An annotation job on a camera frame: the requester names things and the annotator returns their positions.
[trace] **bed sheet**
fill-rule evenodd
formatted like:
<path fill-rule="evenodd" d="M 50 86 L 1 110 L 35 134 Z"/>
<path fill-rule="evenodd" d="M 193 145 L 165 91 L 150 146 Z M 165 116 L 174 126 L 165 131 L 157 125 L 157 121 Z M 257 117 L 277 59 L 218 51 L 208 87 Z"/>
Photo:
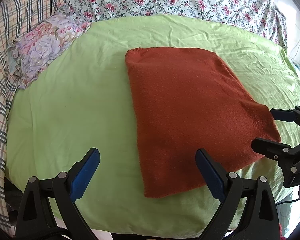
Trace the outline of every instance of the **bed sheet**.
<path fill-rule="evenodd" d="M 216 52 L 258 103 L 282 109 L 300 105 L 300 80 L 284 49 L 253 33 L 167 15 L 92 23 L 38 80 L 16 93 L 9 114 L 10 180 L 23 190 L 29 177 L 55 177 L 96 147 L 100 165 L 76 202 L 91 228 L 166 238 L 197 236 L 218 207 L 207 187 L 160 199 L 144 197 L 125 54 L 160 46 Z M 276 124 L 284 143 L 300 143 L 295 124 Z M 238 174 L 268 177 L 276 202 L 290 193 L 275 161 L 262 158 Z M 61 218 L 55 202 L 52 207 Z M 232 227 L 242 210 L 243 202 Z"/>
<path fill-rule="evenodd" d="M 271 0 L 66 0 L 74 16 L 101 21 L 124 16 L 180 15 L 228 24 L 287 49 L 285 16 Z"/>
<path fill-rule="evenodd" d="M 28 33 L 36 24 L 52 15 L 64 0 L 3 0 L 0 3 L 0 227 L 14 235 L 4 197 L 4 172 L 7 143 L 7 121 L 16 77 L 7 68 L 7 48 L 13 39 Z"/>

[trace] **floral bedspread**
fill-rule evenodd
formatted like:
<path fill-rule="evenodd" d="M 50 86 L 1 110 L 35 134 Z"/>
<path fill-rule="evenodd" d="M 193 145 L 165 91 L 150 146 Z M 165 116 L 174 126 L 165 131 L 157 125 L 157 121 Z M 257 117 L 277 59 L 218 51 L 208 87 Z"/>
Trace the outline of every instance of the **floral bedspread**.
<path fill-rule="evenodd" d="M 76 18 L 174 14 L 237 26 L 287 49 L 284 15 L 271 0 L 66 0 Z"/>
<path fill-rule="evenodd" d="M 26 87 L 38 78 L 48 65 L 72 42 L 90 28 L 90 21 L 74 20 L 67 4 L 39 23 L 8 47 L 9 72 L 18 79 L 18 88 Z"/>

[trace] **orange towel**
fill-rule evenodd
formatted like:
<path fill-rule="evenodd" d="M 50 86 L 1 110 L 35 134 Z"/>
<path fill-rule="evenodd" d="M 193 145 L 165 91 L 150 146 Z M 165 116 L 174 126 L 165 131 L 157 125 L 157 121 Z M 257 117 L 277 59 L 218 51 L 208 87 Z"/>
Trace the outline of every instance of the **orange towel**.
<path fill-rule="evenodd" d="M 227 171 L 260 159 L 251 141 L 279 142 L 267 106 L 256 103 L 215 53 L 194 48 L 126 54 L 146 197 L 203 186 L 195 152 L 205 148 Z"/>

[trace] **floral pillow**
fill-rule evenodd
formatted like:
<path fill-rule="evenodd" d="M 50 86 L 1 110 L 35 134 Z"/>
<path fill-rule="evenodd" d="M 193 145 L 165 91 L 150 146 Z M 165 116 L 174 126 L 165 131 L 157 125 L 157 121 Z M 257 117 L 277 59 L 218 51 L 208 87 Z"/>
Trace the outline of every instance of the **floral pillow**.
<path fill-rule="evenodd" d="M 8 47 L 8 67 L 26 89 L 72 42 L 90 28 L 90 22 L 74 20 L 67 4 Z"/>

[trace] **checkered fabric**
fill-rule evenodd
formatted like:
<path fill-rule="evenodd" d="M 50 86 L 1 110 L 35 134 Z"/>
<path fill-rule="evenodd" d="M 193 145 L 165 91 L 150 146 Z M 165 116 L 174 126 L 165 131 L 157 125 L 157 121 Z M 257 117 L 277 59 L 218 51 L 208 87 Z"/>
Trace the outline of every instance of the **checkered fabric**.
<path fill-rule="evenodd" d="M 4 196 L 8 113 L 17 90 L 16 78 L 7 68 L 7 47 L 51 16 L 65 0 L 3 0 L 0 3 L 0 227 L 13 236 Z"/>

